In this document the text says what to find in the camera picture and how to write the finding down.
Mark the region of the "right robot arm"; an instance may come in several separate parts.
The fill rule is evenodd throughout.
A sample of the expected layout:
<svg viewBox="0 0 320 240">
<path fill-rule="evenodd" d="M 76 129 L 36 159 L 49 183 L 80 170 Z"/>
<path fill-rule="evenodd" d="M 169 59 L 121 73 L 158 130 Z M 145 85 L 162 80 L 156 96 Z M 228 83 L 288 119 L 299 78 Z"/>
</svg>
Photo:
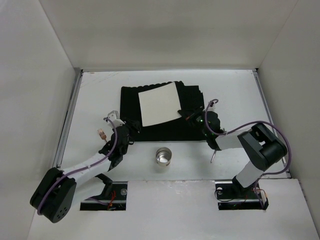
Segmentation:
<svg viewBox="0 0 320 240">
<path fill-rule="evenodd" d="M 267 170 L 283 157 L 288 156 L 286 167 L 270 175 L 283 173 L 290 166 L 292 153 L 288 140 L 283 136 L 282 142 L 267 126 L 275 127 L 266 121 L 249 122 L 227 132 L 221 128 L 218 114 L 211 109 L 201 106 L 192 110 L 181 109 L 178 113 L 204 135 L 212 150 L 244 149 L 249 161 L 232 179 L 232 190 L 238 196 L 252 190 L 259 179 L 268 174 Z"/>
</svg>

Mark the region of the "left aluminium table rail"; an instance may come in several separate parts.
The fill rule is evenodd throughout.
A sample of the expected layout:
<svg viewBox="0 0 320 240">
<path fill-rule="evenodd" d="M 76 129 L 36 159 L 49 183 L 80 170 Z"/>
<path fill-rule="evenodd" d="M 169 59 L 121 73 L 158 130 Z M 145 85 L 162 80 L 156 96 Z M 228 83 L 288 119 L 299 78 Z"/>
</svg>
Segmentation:
<svg viewBox="0 0 320 240">
<path fill-rule="evenodd" d="M 73 86 L 71 89 L 70 98 L 69 98 L 68 106 L 66 109 L 62 130 L 59 135 L 58 145 L 56 147 L 56 151 L 53 156 L 53 160 L 51 161 L 51 163 L 49 165 L 50 168 L 54 168 L 54 167 L 60 168 L 62 165 L 62 162 L 63 162 L 63 157 L 64 157 L 66 145 L 67 145 L 67 140 L 68 140 L 68 136 L 69 136 L 69 132 L 70 132 L 71 124 L 72 124 L 72 119 L 73 119 L 75 108 L 76 108 L 76 102 L 78 99 L 80 86 L 81 86 L 81 82 L 82 82 L 82 77 L 83 77 L 83 73 L 84 73 L 83 69 L 81 69 L 79 67 L 75 67 L 74 72 L 75 72 L 75 78 L 73 81 Z"/>
</svg>

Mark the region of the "white square plate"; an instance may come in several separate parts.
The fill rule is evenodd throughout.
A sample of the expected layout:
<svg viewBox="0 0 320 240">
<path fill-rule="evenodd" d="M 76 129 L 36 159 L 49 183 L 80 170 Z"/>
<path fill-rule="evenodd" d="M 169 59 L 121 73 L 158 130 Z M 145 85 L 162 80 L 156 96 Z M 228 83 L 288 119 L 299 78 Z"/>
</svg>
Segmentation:
<svg viewBox="0 0 320 240">
<path fill-rule="evenodd" d="M 143 127 L 176 120 L 181 104 L 175 82 L 138 94 Z"/>
</svg>

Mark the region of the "right aluminium table rail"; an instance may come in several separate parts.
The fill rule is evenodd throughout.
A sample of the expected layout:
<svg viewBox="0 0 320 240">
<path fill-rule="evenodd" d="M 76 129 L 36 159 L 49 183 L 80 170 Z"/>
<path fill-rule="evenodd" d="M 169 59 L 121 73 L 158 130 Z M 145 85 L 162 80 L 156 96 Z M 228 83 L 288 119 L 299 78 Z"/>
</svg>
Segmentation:
<svg viewBox="0 0 320 240">
<path fill-rule="evenodd" d="M 259 78 L 258 70 L 259 70 L 258 68 L 253 69 L 252 73 L 253 73 L 253 76 L 255 78 L 255 82 L 256 82 L 256 85 L 258 87 L 260 96 L 261 96 L 262 101 L 263 101 L 263 105 L 264 105 L 264 109 L 265 109 L 266 114 L 267 114 L 268 122 L 271 123 L 271 124 L 274 124 L 274 121 L 273 121 L 273 118 L 272 118 L 272 115 L 271 115 L 271 112 L 270 112 L 270 109 L 269 109 L 269 106 L 268 106 L 268 103 L 267 103 L 267 100 L 266 100 L 266 97 L 265 97 L 265 94 L 264 94 L 264 91 L 263 91 L 263 88 L 262 88 L 262 84 L 261 84 L 261 81 L 260 81 L 260 78 Z M 273 128 L 271 128 L 271 130 L 278 137 L 277 131 L 274 130 Z M 282 162 L 283 166 L 286 167 L 287 160 L 284 157 L 281 159 L 281 162 Z M 285 176 L 288 179 L 292 178 L 289 169 L 287 169 L 285 172 L 283 172 L 283 174 L 285 174 Z"/>
</svg>

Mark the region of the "copper fork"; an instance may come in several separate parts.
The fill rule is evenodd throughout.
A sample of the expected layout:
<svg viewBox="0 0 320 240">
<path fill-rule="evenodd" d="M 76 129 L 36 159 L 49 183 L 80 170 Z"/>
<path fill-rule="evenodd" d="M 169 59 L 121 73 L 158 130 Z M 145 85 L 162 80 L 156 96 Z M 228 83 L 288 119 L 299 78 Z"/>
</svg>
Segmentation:
<svg viewBox="0 0 320 240">
<path fill-rule="evenodd" d="M 97 133 L 98 133 L 99 137 L 100 137 L 105 143 L 108 142 L 108 141 L 107 141 L 107 135 L 105 134 L 105 132 L 104 132 L 104 130 L 103 130 L 102 128 L 99 128 L 99 129 L 97 130 Z"/>
</svg>

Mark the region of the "silver metal cup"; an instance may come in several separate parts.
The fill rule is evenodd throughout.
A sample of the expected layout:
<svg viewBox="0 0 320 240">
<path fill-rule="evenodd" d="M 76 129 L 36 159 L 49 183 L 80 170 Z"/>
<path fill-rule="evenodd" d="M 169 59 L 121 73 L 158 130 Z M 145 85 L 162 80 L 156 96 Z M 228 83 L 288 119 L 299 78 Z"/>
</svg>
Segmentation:
<svg viewBox="0 0 320 240">
<path fill-rule="evenodd" d="M 155 152 L 155 161 L 162 169 L 167 169 L 171 164 L 172 151 L 168 147 L 161 147 Z"/>
</svg>

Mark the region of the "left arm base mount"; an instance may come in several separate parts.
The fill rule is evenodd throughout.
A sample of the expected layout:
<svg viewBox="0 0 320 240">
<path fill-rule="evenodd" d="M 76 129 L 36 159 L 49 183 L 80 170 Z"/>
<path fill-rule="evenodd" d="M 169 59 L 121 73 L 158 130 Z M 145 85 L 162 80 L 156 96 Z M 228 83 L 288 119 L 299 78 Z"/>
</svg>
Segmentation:
<svg viewBox="0 0 320 240">
<path fill-rule="evenodd" d="M 80 211 L 125 211 L 127 207 L 128 182 L 113 181 L 104 174 L 96 176 L 104 183 L 99 195 L 92 196 L 80 203 Z"/>
</svg>

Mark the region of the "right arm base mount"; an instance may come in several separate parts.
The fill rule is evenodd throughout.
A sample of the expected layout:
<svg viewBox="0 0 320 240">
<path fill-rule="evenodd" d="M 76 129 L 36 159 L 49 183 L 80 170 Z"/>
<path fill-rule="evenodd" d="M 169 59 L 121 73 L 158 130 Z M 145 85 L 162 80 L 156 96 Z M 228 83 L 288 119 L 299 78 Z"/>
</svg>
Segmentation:
<svg viewBox="0 0 320 240">
<path fill-rule="evenodd" d="M 214 196 L 219 210 L 262 210 L 269 207 L 269 199 L 264 189 L 249 186 L 239 190 L 232 181 L 216 181 Z"/>
</svg>

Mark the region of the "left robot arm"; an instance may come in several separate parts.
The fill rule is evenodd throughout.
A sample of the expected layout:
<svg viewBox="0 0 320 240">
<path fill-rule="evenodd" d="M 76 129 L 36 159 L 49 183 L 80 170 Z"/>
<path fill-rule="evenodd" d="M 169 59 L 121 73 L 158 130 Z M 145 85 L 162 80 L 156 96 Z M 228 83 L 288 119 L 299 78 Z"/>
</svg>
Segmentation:
<svg viewBox="0 0 320 240">
<path fill-rule="evenodd" d="M 112 126 L 110 140 L 94 156 L 67 169 L 50 168 L 30 198 L 30 205 L 37 214 L 50 222 L 61 221 L 71 207 L 83 200 L 107 197 L 113 181 L 105 175 L 116 168 L 134 144 L 134 135 L 141 130 L 137 120 L 105 119 Z"/>
</svg>

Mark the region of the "aluminium table rail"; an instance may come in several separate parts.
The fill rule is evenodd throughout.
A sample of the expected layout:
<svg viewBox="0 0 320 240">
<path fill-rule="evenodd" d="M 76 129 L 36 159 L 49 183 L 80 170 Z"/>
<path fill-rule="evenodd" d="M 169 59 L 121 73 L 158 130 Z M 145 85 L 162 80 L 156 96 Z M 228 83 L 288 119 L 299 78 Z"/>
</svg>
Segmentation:
<svg viewBox="0 0 320 240">
<path fill-rule="evenodd" d="M 267 103 L 267 100 L 266 100 L 266 97 L 265 97 L 265 94 L 264 94 L 264 91 L 263 91 L 263 88 L 262 88 L 262 84 L 261 84 L 261 81 L 260 81 L 260 78 L 259 78 L 258 70 L 259 70 L 258 68 L 253 69 L 252 73 L 253 73 L 253 76 L 255 78 L 255 82 L 256 82 L 256 85 L 258 87 L 260 96 L 261 96 L 262 101 L 263 101 L 263 105 L 264 105 L 264 109 L 265 109 L 266 114 L 267 114 L 268 122 L 271 123 L 271 124 L 274 124 L 274 121 L 273 121 L 273 118 L 272 118 L 272 115 L 271 115 L 271 112 L 270 112 L 270 109 L 269 109 L 269 106 L 268 106 L 268 103 Z M 278 137 L 277 131 L 274 130 L 273 128 L 271 128 L 271 130 Z M 283 166 L 286 167 L 287 160 L 284 157 L 281 159 L 281 162 L 282 162 Z M 289 169 L 287 169 L 285 172 L 283 172 L 283 174 L 285 174 L 285 176 L 288 179 L 292 178 Z"/>
<path fill-rule="evenodd" d="M 76 108 L 76 102 L 78 99 L 80 86 L 81 86 L 81 82 L 82 82 L 82 77 L 83 77 L 83 73 L 84 73 L 83 69 L 81 69 L 79 67 L 75 67 L 74 72 L 75 72 L 75 78 L 73 81 L 73 86 L 71 89 L 70 98 L 69 98 L 68 106 L 66 109 L 62 130 L 59 135 L 58 145 L 56 147 L 56 151 L 53 156 L 53 160 L 51 161 L 51 163 L 49 165 L 50 168 L 54 168 L 54 167 L 60 168 L 62 165 L 62 162 L 63 162 L 63 157 L 64 157 L 66 145 L 67 145 L 67 140 L 68 140 L 68 136 L 69 136 L 69 132 L 70 132 L 71 124 L 72 124 L 72 119 L 73 119 L 75 108 Z"/>
</svg>

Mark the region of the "silver knife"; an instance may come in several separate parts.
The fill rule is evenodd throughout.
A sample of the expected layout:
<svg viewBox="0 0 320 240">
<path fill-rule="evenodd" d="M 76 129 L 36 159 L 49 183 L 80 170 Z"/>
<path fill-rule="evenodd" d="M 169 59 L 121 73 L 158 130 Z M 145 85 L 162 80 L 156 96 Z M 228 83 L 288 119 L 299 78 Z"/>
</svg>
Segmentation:
<svg viewBox="0 0 320 240">
<path fill-rule="evenodd" d="M 213 161 L 214 161 L 214 158 L 215 158 L 215 156 L 216 156 L 216 153 L 217 153 L 217 151 L 214 150 L 214 152 L 213 152 L 213 154 L 212 154 L 212 157 L 211 157 L 211 160 L 210 160 L 210 163 L 211 163 L 211 164 L 212 164 Z"/>
</svg>

